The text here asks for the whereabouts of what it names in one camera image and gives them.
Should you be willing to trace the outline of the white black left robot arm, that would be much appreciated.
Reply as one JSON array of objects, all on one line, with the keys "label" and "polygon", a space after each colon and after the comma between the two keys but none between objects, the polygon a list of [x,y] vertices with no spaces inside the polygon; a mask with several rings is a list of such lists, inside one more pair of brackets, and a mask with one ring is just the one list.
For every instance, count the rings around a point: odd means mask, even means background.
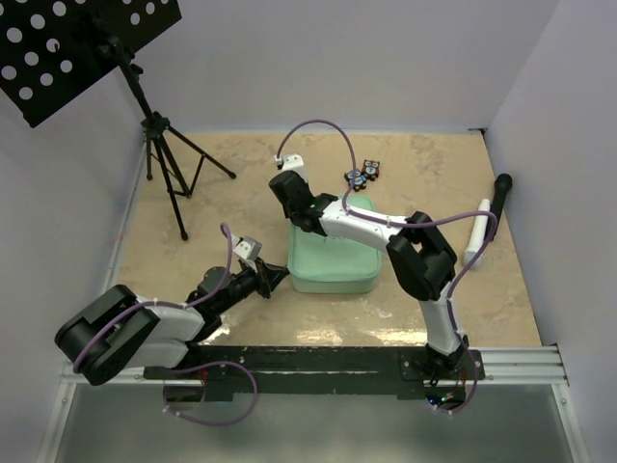
[{"label": "white black left robot arm", "polygon": [[254,293],[270,298],[289,275],[286,267],[263,259],[240,267],[236,274],[224,266],[208,269],[180,309],[145,303],[128,286],[112,286],[66,322],[54,342],[93,386],[137,367],[167,368],[189,378],[200,366],[192,348],[222,325],[222,314]]}]

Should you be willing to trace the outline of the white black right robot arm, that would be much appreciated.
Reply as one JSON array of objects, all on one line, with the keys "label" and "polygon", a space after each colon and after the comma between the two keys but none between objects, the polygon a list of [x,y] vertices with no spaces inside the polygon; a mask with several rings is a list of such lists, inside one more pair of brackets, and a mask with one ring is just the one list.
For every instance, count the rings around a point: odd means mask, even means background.
[{"label": "white black right robot arm", "polygon": [[328,193],[313,195],[293,171],[278,173],[269,188],[284,216],[303,232],[350,239],[385,253],[401,288],[420,305],[432,372],[449,379],[463,368],[468,343],[453,303],[457,257],[430,216],[418,211],[407,218],[390,217]]}]

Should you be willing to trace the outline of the mint green medicine case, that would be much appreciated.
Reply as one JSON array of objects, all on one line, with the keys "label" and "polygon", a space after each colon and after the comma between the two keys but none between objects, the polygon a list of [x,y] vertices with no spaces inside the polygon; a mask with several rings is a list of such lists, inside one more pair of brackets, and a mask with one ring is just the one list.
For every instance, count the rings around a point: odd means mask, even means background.
[{"label": "mint green medicine case", "polygon": [[294,289],[311,294],[364,294],[373,290],[382,270],[378,248],[342,236],[322,236],[292,225],[287,268]]}]

